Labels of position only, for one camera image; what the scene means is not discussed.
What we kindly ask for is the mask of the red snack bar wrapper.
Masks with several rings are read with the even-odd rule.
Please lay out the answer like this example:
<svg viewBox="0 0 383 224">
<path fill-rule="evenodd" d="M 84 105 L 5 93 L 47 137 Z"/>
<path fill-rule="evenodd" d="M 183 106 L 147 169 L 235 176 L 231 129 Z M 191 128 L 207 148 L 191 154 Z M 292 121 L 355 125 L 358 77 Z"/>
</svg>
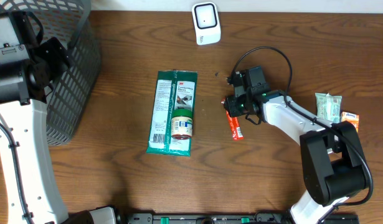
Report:
<svg viewBox="0 0 383 224">
<path fill-rule="evenodd" d="M 242 140 L 244 138 L 241 128 L 239 125 L 239 121 L 237 117 L 231 117 L 229 112 L 226 111 L 227 120 L 229 122 L 230 130 L 232 132 L 232 138 L 234 141 Z"/>
</svg>

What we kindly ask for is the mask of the green 3M gloves package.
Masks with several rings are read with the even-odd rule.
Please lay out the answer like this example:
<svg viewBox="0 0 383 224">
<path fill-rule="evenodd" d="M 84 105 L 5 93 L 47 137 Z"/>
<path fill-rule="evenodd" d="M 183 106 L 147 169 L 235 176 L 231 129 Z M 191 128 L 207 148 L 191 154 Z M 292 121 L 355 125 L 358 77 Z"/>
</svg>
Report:
<svg viewBox="0 0 383 224">
<path fill-rule="evenodd" d="M 172 156 L 191 155 L 192 138 L 177 140 L 171 137 L 171 118 L 176 109 L 193 112 L 196 101 L 197 72 L 159 71 L 156 81 L 153 113 L 148 137 L 148 154 Z"/>
</svg>

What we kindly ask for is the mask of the green lid glass jar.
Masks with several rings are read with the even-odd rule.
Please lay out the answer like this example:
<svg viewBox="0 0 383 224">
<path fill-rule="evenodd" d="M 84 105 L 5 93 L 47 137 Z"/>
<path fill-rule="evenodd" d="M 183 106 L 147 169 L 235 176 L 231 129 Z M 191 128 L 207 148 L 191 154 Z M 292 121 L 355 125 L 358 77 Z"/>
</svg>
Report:
<svg viewBox="0 0 383 224">
<path fill-rule="evenodd" d="M 192 138 L 193 112 L 188 109 L 176 109 L 171 118 L 171 137 L 177 140 Z"/>
</svg>

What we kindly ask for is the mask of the mint green wipes packet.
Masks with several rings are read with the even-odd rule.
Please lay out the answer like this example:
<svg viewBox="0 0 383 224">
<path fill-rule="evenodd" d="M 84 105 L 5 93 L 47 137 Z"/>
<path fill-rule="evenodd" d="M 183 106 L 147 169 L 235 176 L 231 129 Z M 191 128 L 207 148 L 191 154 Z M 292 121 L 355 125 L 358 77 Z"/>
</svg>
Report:
<svg viewBox="0 0 383 224">
<path fill-rule="evenodd" d="M 315 93 L 317 117 L 327 119 L 333 123 L 341 120 L 342 96 L 332 96 L 329 93 Z"/>
</svg>

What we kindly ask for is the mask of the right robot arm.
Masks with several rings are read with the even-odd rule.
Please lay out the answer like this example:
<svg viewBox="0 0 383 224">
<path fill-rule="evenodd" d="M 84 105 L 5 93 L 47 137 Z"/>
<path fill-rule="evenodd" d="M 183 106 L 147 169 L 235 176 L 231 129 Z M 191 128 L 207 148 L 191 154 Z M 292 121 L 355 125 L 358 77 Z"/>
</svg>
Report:
<svg viewBox="0 0 383 224">
<path fill-rule="evenodd" d="M 234 94 L 224 100 L 229 116 L 252 115 L 268 123 L 299 146 L 306 190 L 282 223 L 323 223 L 346 200 L 372 187 L 359 136 L 347 122 L 316 117 L 293 102 L 285 91 L 271 90 L 263 70 L 254 67 L 227 78 Z"/>
</svg>

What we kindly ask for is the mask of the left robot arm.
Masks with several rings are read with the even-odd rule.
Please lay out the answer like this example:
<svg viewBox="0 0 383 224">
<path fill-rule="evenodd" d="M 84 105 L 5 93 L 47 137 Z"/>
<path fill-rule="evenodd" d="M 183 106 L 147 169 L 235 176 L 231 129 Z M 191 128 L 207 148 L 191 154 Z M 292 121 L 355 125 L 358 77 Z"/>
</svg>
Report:
<svg viewBox="0 0 383 224">
<path fill-rule="evenodd" d="M 69 214 L 47 143 L 47 96 L 70 67 L 56 38 L 44 41 L 32 12 L 0 13 L 0 158 L 9 223 L 119 223 L 112 206 Z"/>
</svg>

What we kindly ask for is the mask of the white barcode scanner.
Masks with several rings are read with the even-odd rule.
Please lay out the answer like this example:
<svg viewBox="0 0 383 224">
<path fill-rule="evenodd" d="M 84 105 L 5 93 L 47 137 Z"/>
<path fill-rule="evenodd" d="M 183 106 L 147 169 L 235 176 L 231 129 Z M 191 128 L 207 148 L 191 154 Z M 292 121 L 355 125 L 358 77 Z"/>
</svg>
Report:
<svg viewBox="0 0 383 224">
<path fill-rule="evenodd" d="M 218 43 L 221 39 L 219 13 L 215 3 L 201 2 L 193 5 L 192 18 L 197 45 Z"/>
</svg>

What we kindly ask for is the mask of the grey plastic mesh basket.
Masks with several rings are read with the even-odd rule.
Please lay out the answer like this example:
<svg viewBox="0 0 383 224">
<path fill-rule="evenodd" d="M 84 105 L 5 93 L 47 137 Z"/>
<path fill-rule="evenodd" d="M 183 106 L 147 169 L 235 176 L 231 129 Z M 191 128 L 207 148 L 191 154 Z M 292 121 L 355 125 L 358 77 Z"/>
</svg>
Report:
<svg viewBox="0 0 383 224">
<path fill-rule="evenodd" d="M 67 50 L 70 68 L 52 80 L 47 97 L 47 142 L 70 142 L 81 120 L 101 70 L 101 53 L 88 21 L 90 0 L 1 0 L 0 13 L 33 12 L 34 31 L 44 31 L 43 41 L 55 37 Z"/>
</svg>

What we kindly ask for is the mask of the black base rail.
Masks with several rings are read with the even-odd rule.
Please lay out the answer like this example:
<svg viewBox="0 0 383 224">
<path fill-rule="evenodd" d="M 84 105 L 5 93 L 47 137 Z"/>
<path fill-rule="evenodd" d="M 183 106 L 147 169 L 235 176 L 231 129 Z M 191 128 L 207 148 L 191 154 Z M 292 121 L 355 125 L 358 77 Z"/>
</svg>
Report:
<svg viewBox="0 0 383 224">
<path fill-rule="evenodd" d="M 126 217 L 128 224 L 244 224 L 244 223 L 292 223 L 281 213 L 256 215 L 153 215 L 135 213 Z"/>
</svg>

